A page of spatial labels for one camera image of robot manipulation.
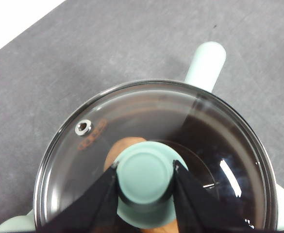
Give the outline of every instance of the pot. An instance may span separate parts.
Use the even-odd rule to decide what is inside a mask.
[[[184,83],[125,83],[84,103],[46,150],[35,182],[33,212],[4,222],[0,232],[43,226],[78,199],[124,151],[145,147],[176,152],[203,187],[249,225],[284,230],[284,190],[276,184],[264,146],[242,116],[211,93],[225,58],[220,44],[207,42],[197,49]],[[157,212],[144,214],[121,199],[117,213],[141,229],[162,227],[175,219],[173,208],[157,220]]]

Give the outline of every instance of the gray carpet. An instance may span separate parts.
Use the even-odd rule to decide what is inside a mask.
[[[79,105],[126,81],[183,80],[209,40],[227,51],[214,93],[284,187],[284,1],[68,0],[0,50],[0,223],[32,208],[44,150]]]

